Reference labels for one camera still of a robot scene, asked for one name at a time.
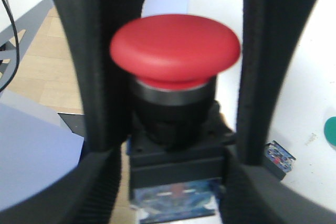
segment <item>green object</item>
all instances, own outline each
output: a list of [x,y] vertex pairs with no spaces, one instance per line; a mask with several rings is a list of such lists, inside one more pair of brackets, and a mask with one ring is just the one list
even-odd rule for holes
[[336,116],[326,121],[324,125],[324,135],[329,143],[336,146]]

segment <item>wooden floor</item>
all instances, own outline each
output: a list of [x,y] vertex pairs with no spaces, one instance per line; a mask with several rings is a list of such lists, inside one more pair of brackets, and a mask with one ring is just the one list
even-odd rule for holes
[[[41,25],[8,88],[57,112],[83,113],[66,36],[54,8]],[[134,211],[129,209],[127,197],[128,159],[123,155],[122,160],[123,179],[111,223],[134,224]]]

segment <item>black cable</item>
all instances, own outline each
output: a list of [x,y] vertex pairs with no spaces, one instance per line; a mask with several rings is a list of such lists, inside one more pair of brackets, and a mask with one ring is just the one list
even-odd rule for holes
[[15,22],[14,22],[14,18],[12,16],[12,13],[10,12],[11,10],[9,9],[7,3],[5,0],[1,0],[5,9],[6,9],[6,12],[8,14],[8,17],[9,17],[9,20],[10,20],[10,23],[12,23],[12,29],[13,29],[13,33],[14,33],[14,37],[15,37],[15,48],[16,48],[16,64],[15,64],[15,69],[11,75],[11,77],[6,81],[6,83],[0,87],[0,93],[2,91],[4,91],[4,89],[10,84],[10,82],[13,80],[16,72],[17,72],[17,69],[19,68],[19,63],[20,63],[20,50],[19,50],[19,39],[18,39],[18,36],[17,36],[17,30],[16,30],[16,26],[15,26]]

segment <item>red button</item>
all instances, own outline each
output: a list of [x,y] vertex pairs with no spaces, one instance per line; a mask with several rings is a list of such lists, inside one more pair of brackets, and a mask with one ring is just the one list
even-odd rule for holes
[[206,83],[239,58],[234,32],[214,20],[192,15],[136,19],[111,42],[117,65],[155,88],[180,90]]

